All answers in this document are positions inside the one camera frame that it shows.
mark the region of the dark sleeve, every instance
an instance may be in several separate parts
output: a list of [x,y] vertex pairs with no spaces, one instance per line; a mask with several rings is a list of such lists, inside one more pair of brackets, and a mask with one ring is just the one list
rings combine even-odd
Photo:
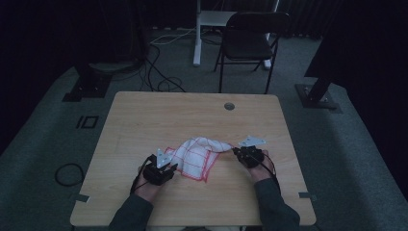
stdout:
[[267,231],[299,230],[300,216],[285,204],[271,178],[255,183],[261,222]]
[[146,228],[152,211],[153,205],[150,202],[131,194],[117,210],[109,224],[109,230],[142,231]]

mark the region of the black chair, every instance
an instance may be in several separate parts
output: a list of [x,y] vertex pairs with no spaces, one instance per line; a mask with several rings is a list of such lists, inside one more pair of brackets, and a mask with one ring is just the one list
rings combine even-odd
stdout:
[[[223,31],[222,43],[214,71],[221,65],[219,74],[219,89],[222,89],[222,75],[225,64],[257,64],[258,69],[262,61],[270,60],[268,74],[268,93],[270,78],[275,64],[278,50],[278,40],[289,28],[291,18],[287,13],[235,13],[233,14]],[[267,33],[273,35],[271,44],[267,39]],[[225,57],[233,62],[226,63]]]

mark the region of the person's arm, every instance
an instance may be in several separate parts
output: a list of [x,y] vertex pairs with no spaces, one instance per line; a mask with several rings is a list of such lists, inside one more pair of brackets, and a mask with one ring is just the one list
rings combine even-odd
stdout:
[[109,230],[142,231],[153,211],[153,200],[162,186],[155,186],[140,177],[136,190],[131,193],[117,210],[109,225]]
[[[271,160],[265,157],[263,164],[274,172]],[[299,230],[300,216],[290,206],[285,204],[278,186],[272,180],[270,173],[261,165],[250,168],[254,181],[255,193],[258,199],[260,219],[267,231]]]

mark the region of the white cloth with red stripes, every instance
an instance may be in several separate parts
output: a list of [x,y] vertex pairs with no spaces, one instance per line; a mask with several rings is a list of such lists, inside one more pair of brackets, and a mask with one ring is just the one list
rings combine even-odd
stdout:
[[219,153],[228,151],[232,147],[226,142],[197,137],[185,141],[176,149],[168,147],[165,154],[172,157],[172,166],[178,164],[177,169],[182,175],[207,182],[209,171]]

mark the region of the table top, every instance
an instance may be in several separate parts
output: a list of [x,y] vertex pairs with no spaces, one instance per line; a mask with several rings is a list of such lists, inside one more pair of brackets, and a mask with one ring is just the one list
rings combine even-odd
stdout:
[[[233,103],[228,111],[225,103]],[[129,195],[138,167],[157,148],[178,147],[193,137],[238,146],[247,136],[264,139],[275,164],[282,196],[300,214],[300,224],[316,216],[296,158],[279,100],[273,95],[119,92],[115,96],[71,216],[75,226],[109,225]],[[232,151],[221,153],[207,183],[176,172],[154,202],[148,225],[259,225],[253,183]]]

